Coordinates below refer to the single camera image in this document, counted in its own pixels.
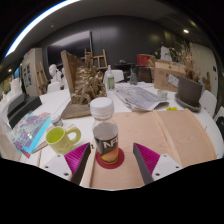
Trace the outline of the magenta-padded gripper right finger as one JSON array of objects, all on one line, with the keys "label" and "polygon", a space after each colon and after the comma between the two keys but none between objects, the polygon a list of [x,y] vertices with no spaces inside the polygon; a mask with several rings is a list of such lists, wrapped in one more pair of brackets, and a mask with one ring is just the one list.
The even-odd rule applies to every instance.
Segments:
[{"label": "magenta-padded gripper right finger", "polygon": [[133,154],[138,163],[145,185],[182,169],[168,154],[161,154],[138,144],[133,144]]}]

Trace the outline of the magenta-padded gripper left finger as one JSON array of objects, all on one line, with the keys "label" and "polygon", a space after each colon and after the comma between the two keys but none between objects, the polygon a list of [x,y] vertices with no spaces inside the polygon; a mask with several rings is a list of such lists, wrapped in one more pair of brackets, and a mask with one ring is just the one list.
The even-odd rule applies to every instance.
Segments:
[{"label": "magenta-padded gripper left finger", "polygon": [[43,166],[43,169],[79,185],[90,153],[90,144],[83,144],[66,155],[55,155]]}]

